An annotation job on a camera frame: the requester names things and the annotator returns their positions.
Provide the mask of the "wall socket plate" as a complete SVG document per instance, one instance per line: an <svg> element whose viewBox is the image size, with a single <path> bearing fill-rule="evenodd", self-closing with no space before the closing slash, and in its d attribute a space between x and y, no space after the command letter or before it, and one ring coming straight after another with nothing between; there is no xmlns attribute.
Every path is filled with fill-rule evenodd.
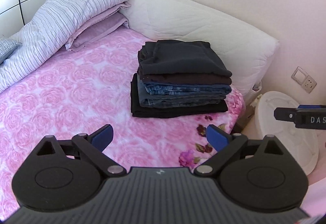
<svg viewBox="0 0 326 224"><path fill-rule="evenodd" d="M300 66L294 70L291 79L302 87L307 93L311 93L317 85L317 82L308 73L306 73Z"/></svg>

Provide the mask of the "dark green sweatshirt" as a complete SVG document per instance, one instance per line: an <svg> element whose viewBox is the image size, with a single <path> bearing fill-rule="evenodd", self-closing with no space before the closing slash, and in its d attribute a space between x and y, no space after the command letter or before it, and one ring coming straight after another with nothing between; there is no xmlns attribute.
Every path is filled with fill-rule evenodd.
<svg viewBox="0 0 326 224"><path fill-rule="evenodd" d="M145 75L195 73L232 76L210 43L202 41L168 39L146 42L138 51L138 62Z"/></svg>

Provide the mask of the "blue folded jeans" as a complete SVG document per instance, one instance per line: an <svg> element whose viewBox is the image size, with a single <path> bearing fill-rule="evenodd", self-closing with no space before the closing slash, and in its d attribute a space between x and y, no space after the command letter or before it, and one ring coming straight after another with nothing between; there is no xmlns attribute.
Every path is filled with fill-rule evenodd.
<svg viewBox="0 0 326 224"><path fill-rule="evenodd" d="M231 93L229 85L146 85L134 74L139 103L142 107L174 108L218 104Z"/></svg>

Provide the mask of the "striped white duvet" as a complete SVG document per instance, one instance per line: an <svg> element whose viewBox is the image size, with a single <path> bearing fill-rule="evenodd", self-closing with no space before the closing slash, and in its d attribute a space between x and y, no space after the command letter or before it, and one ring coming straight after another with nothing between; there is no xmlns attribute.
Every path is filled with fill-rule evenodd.
<svg viewBox="0 0 326 224"><path fill-rule="evenodd" d="M87 21L128 0L46 0L32 20L9 40L18 44L1 63L1 91L53 56Z"/></svg>

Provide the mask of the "white round stool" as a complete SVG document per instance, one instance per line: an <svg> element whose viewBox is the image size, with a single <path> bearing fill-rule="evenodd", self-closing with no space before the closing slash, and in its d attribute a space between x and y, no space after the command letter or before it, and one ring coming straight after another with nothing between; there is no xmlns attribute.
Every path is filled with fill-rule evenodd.
<svg viewBox="0 0 326 224"><path fill-rule="evenodd" d="M316 167L319 147L317 134L313 130L298 129L294 123L279 121L274 117L274 110L281 108L297 108L299 103L292 97L277 91L269 91L258 98L255 106L254 123L258 138L266 135L276 136L306 175Z"/></svg>

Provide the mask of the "purple pillow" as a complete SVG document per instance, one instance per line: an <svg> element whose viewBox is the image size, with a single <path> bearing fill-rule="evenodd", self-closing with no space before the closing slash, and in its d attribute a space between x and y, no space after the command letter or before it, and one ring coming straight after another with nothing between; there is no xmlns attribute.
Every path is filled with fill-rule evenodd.
<svg viewBox="0 0 326 224"><path fill-rule="evenodd" d="M115 5L85 22L65 43L68 51L77 52L111 34L120 26L129 28L128 19L120 13L131 7L128 2Z"/></svg>

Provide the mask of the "white headboard cushion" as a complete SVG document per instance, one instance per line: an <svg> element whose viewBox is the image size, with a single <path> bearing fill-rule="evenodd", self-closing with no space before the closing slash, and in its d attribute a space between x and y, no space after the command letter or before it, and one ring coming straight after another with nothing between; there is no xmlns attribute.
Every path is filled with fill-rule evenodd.
<svg viewBox="0 0 326 224"><path fill-rule="evenodd" d="M129 27L152 40L201 40L232 72L232 83L246 96L269 68L279 41L235 17L191 0L128 0L122 11Z"/></svg>

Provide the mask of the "pink rose blanket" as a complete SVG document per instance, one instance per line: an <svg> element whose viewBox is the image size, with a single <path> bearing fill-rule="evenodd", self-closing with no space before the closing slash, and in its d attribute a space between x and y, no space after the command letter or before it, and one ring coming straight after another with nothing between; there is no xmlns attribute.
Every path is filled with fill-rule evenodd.
<svg viewBox="0 0 326 224"><path fill-rule="evenodd" d="M18 209L12 177L45 135L59 140L105 124L114 139L105 154L124 168L192 167L208 158L209 124L227 132L244 111L243 96L227 96L228 111L172 119L135 118L130 83L138 68L143 35L120 27L76 53L60 49L33 73L1 94L1 219Z"/></svg>

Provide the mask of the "dark maroon folded garment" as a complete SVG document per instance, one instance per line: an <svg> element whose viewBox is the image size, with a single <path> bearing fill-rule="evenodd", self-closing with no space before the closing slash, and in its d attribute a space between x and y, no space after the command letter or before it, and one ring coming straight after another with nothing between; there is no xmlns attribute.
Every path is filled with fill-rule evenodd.
<svg viewBox="0 0 326 224"><path fill-rule="evenodd" d="M177 74L144 74L138 67L137 74L144 83L170 83L182 85L231 85L230 77L215 74L177 73Z"/></svg>

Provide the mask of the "blue checkered pillow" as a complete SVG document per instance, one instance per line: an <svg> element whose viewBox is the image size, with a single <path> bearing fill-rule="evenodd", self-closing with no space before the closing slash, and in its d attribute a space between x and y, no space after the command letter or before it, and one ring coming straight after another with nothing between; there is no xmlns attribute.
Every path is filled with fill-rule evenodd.
<svg viewBox="0 0 326 224"><path fill-rule="evenodd" d="M0 64L2 64L17 48L21 46L18 42L9 38L0 39Z"/></svg>

